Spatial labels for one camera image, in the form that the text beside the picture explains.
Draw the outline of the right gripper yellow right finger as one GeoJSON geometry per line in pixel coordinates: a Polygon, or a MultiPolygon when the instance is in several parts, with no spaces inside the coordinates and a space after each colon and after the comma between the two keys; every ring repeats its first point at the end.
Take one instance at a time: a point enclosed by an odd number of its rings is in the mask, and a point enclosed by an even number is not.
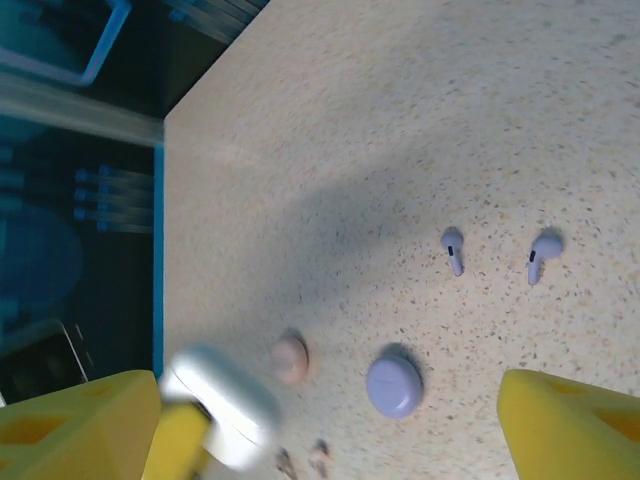
{"type": "Polygon", "coordinates": [[[639,399],[524,369],[505,372],[498,418],[520,479],[637,479],[639,399]]]}

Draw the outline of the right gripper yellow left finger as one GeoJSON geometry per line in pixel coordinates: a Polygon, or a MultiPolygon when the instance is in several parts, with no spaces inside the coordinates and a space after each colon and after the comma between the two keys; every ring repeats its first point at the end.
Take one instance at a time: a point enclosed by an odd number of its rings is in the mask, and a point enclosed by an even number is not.
{"type": "Polygon", "coordinates": [[[140,479],[161,411],[155,376],[131,370],[1,409],[3,479],[140,479]]]}

